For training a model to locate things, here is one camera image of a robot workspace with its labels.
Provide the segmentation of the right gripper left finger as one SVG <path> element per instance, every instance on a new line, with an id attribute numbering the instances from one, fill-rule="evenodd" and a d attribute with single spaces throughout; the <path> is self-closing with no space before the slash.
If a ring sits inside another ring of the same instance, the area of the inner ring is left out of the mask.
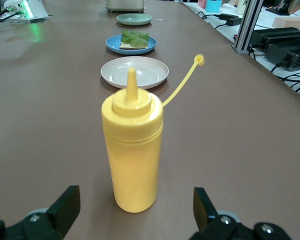
<path id="1" fill-rule="evenodd" d="M 0 240 L 63 240 L 80 213 L 80 187 L 69 186 L 49 207 L 31 211 L 18 223 L 0 220 Z"/>

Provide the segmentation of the cream chrome toaster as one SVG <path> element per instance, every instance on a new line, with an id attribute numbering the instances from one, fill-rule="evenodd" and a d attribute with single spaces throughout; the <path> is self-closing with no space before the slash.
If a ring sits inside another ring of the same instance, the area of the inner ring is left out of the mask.
<path id="1" fill-rule="evenodd" d="M 145 0 L 105 0 L 109 12 L 143 12 Z"/>

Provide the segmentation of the pale green plate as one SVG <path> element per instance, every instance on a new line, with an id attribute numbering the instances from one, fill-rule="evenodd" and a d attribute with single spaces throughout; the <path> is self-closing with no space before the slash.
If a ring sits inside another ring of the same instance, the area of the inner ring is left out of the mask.
<path id="1" fill-rule="evenodd" d="M 152 16 L 143 13 L 125 13 L 116 17 L 118 22 L 126 26 L 144 26 L 152 21 Z"/>

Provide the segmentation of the beige bottle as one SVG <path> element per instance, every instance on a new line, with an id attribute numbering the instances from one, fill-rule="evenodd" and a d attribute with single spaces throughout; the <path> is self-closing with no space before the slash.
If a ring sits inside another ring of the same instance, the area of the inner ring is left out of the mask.
<path id="1" fill-rule="evenodd" d="M 238 0 L 236 12 L 235 12 L 237 15 L 244 14 L 248 1 L 249 0 Z"/>

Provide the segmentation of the black power adapter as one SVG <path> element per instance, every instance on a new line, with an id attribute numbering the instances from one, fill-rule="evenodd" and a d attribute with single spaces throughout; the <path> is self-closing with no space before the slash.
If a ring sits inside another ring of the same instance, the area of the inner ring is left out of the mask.
<path id="1" fill-rule="evenodd" d="M 219 18 L 220 20 L 225 21 L 225 25 L 227 26 L 240 25 L 242 21 L 242 18 L 232 14 L 221 13 L 221 14 L 214 14 L 213 16 Z"/>

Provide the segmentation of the blue plate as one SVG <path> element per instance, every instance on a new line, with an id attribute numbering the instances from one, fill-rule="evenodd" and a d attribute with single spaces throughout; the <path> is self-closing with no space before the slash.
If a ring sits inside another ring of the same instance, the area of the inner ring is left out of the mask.
<path id="1" fill-rule="evenodd" d="M 120 54 L 120 55 L 126 55 L 126 56 L 139 56 L 143 54 L 147 54 L 155 49 L 157 45 L 157 41 L 150 37 L 148 40 L 148 48 L 144 49 L 120 49 L 121 45 L 121 37 L 122 35 L 115 35 L 106 40 L 107 47 L 113 51 L 114 53 Z"/>

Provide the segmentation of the green lettuce leaf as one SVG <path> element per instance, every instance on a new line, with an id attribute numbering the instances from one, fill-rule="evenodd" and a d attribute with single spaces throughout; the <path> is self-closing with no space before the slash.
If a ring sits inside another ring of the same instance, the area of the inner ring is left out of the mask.
<path id="1" fill-rule="evenodd" d="M 121 42 L 132 44 L 145 44 L 148 45 L 150 35 L 148 33 L 139 32 L 136 30 L 122 30 Z"/>

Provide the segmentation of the light blue cup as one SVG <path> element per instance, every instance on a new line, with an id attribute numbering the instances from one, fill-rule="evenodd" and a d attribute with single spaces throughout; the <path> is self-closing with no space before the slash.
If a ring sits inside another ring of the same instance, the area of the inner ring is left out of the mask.
<path id="1" fill-rule="evenodd" d="M 222 0 L 206 0 L 205 11 L 208 13 L 218 13 L 222 3 Z"/>

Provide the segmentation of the aluminium profile post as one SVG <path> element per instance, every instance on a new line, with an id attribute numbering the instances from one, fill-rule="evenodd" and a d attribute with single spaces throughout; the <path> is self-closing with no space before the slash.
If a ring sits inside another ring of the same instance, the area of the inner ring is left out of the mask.
<path id="1" fill-rule="evenodd" d="M 259 18 L 264 0 L 247 0 L 237 38 L 232 46 L 239 55 L 248 53 L 248 45 Z"/>

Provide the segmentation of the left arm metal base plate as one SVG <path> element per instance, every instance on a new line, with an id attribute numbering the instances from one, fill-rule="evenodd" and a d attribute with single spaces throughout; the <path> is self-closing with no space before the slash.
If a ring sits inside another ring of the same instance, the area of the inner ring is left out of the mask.
<path id="1" fill-rule="evenodd" d="M 13 18 L 9 18 L 6 19 L 5 21 L 3 21 L 3 23 L 17 23 L 17 24 L 42 24 L 45 21 L 49 20 L 51 17 L 53 17 L 53 15 L 48 15 L 46 17 L 43 18 L 35 18 L 35 19 L 30 19 L 30 20 L 26 20 L 26 19 L 13 19 Z"/>

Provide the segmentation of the black metal equipment box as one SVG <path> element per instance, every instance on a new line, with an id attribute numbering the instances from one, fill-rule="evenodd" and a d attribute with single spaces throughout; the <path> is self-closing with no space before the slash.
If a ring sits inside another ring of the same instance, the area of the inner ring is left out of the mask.
<path id="1" fill-rule="evenodd" d="M 264 57 L 277 67 L 286 71 L 300 69 L 300 45 L 270 44 Z"/>
<path id="2" fill-rule="evenodd" d="M 254 30 L 249 47 L 266 51 L 270 44 L 300 40 L 300 30 L 295 27 L 268 28 Z"/>

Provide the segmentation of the toasted bread slice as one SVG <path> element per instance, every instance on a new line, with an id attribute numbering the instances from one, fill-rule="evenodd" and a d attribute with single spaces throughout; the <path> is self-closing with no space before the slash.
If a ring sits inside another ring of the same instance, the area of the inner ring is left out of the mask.
<path id="1" fill-rule="evenodd" d="M 143 44 L 143 43 L 137 43 L 137 44 L 132 44 L 132 43 L 124 43 L 121 42 L 119 49 L 120 50 L 143 50 L 147 49 L 148 45 Z"/>

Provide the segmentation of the off-white plate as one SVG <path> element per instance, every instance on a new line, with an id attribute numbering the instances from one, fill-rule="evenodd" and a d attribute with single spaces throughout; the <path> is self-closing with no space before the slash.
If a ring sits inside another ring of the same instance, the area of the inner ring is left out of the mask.
<path id="1" fill-rule="evenodd" d="M 163 83 L 170 73 L 165 63 L 145 56 L 116 58 L 105 63 L 100 73 L 107 83 L 118 89 L 124 89 L 127 86 L 130 68 L 136 71 L 137 86 L 146 90 Z"/>

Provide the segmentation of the yellow squeeze bottle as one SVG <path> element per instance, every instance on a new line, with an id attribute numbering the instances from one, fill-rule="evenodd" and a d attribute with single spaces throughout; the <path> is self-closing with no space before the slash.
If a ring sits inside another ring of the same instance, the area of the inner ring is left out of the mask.
<path id="1" fill-rule="evenodd" d="M 155 202 L 164 107 L 179 93 L 196 67 L 204 63 L 204 56 L 196 55 L 184 79 L 165 101 L 137 86 L 133 67 L 127 72 L 126 88 L 104 100 L 102 127 L 114 198 L 124 211 L 140 213 Z"/>

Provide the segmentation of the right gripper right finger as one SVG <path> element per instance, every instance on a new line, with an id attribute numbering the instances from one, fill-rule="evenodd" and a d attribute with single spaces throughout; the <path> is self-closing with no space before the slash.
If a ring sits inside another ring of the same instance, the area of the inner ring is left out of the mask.
<path id="1" fill-rule="evenodd" d="M 217 211 L 202 187 L 193 190 L 193 215 L 198 232 L 192 240 L 292 240 L 276 224 L 258 222 L 250 229 L 235 214 Z"/>

